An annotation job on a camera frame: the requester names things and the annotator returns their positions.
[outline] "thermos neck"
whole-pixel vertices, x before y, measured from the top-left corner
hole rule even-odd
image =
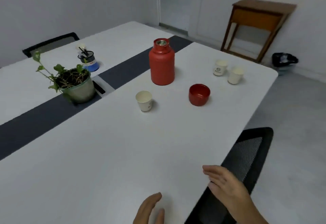
[[[160,38],[160,39],[156,39],[154,41],[154,52],[155,53],[165,54],[165,53],[168,53],[169,51],[171,51],[169,39]]]

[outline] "black office chair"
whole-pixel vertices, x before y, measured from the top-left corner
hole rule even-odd
[[[242,181],[251,194],[258,180],[271,141],[269,127],[244,130],[223,161],[223,167]],[[226,207],[206,188],[185,224],[235,224]]]
[[[37,45],[31,46],[27,49],[22,50],[22,52],[27,57],[32,57],[32,55],[35,51],[41,51],[42,53],[44,53],[44,52],[50,51],[52,49],[58,48],[60,46],[67,45],[74,41],[79,41],[79,37],[77,36],[76,33],[69,33],[69,34],[61,35],[59,37],[41,42]]]

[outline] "black trash bag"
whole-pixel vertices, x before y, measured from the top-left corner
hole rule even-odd
[[[291,64],[297,64],[299,60],[289,53],[274,53],[271,61],[275,67],[283,67]]]

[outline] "red bowl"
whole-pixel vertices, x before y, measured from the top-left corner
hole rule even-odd
[[[189,101],[194,106],[203,106],[208,101],[210,89],[204,84],[195,84],[189,89]]]

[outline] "trash can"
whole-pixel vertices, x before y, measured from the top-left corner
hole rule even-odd
[[[298,58],[289,53],[274,53],[271,60],[279,76],[291,71],[293,66],[299,62]]]

